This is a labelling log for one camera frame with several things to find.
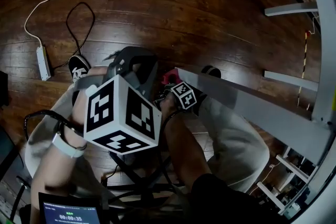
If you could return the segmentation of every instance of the red object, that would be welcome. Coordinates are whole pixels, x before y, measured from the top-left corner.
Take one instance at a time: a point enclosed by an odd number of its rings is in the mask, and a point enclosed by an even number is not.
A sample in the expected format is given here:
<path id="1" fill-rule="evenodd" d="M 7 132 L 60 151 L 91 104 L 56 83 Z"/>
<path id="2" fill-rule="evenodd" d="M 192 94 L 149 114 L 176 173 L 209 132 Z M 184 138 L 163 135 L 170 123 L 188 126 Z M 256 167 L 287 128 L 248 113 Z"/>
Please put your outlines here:
<path id="1" fill-rule="evenodd" d="M 161 82 L 163 85 L 167 85 L 169 83 L 179 84 L 182 80 L 179 78 L 179 73 L 176 68 L 170 70 L 166 74 L 163 75 L 163 81 Z"/>

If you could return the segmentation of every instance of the wristwatch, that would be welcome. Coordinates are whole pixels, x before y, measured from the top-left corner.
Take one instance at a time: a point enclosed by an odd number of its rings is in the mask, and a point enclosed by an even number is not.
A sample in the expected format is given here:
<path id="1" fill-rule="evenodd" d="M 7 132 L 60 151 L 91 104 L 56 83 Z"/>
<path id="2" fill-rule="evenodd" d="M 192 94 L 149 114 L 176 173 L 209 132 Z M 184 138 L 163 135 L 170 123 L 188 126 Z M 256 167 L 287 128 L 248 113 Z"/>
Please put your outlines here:
<path id="1" fill-rule="evenodd" d="M 62 134 L 62 131 L 64 129 L 63 124 L 59 125 L 59 129 L 56 132 L 54 138 L 53 138 L 53 145 L 57 147 L 60 151 L 62 151 L 64 154 L 70 156 L 71 158 L 78 158 L 84 154 L 84 150 L 86 148 L 86 145 L 83 147 L 72 147 L 64 140 L 64 135 Z"/>

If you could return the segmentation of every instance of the person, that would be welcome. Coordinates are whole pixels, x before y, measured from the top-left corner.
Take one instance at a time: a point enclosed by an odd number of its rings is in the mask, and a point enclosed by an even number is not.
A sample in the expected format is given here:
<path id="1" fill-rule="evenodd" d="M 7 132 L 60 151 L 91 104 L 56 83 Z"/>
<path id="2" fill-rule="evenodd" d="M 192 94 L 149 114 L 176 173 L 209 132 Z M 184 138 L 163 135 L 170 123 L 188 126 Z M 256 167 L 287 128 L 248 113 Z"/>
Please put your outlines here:
<path id="1" fill-rule="evenodd" d="M 82 76 L 105 74 L 111 62 L 89 70 L 80 56 L 69 61 L 74 81 Z M 215 68 L 204 72 L 220 76 Z M 79 92 L 72 107 L 73 86 L 55 104 L 53 110 L 70 121 L 84 124 L 86 95 Z M 168 94 L 160 104 L 162 121 L 176 111 L 175 99 Z M 257 220 L 259 223 L 284 222 L 282 217 L 261 208 L 245 192 L 252 186 L 269 160 L 269 150 L 256 130 L 241 116 L 233 113 L 216 100 L 202 96 L 195 108 L 195 114 L 203 122 L 213 140 L 214 156 L 207 162 L 202 148 L 193 134 L 185 126 L 181 115 L 171 118 L 164 130 L 172 165 L 178 178 L 185 184 L 190 207 L 189 220 L 202 222 L 240 222 Z M 95 179 L 89 163 L 83 158 L 71 158 L 51 144 L 56 121 L 44 118 L 31 134 L 25 161 L 33 176 L 31 187 L 30 223 L 39 223 L 38 193 L 79 197 L 101 195 L 113 197 Z M 74 148 L 83 148 L 86 141 L 65 127 L 64 140 Z M 171 222 L 169 213 L 164 218 L 153 218 L 150 214 L 129 214 L 122 219 L 124 223 L 146 218 L 147 222 Z"/>

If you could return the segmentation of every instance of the white cube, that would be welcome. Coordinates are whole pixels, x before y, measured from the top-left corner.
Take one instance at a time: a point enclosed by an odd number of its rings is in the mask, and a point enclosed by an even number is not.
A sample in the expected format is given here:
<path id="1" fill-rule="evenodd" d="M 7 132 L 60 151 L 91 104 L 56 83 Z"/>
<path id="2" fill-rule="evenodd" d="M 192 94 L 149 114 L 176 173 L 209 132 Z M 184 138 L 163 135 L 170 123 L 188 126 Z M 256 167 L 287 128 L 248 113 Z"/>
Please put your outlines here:
<path id="1" fill-rule="evenodd" d="M 183 109 L 188 109 L 197 103 L 193 89 L 184 81 L 172 87 L 171 91 L 177 96 Z"/>
<path id="2" fill-rule="evenodd" d="M 86 93 L 85 140 L 120 155 L 158 145 L 161 112 L 123 77 Z"/>

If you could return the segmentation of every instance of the black sleeve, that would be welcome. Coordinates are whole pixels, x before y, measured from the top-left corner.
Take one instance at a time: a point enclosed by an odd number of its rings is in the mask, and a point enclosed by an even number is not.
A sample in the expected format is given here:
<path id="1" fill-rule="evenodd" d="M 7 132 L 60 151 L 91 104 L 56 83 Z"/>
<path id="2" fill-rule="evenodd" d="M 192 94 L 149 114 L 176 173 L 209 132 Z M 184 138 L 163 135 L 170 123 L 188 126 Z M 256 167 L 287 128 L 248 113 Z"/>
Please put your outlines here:
<path id="1" fill-rule="evenodd" d="M 202 175 L 194 182 L 191 206 L 197 221 L 287 223 L 285 217 L 262 208 L 254 197 L 230 189 L 212 174 Z"/>

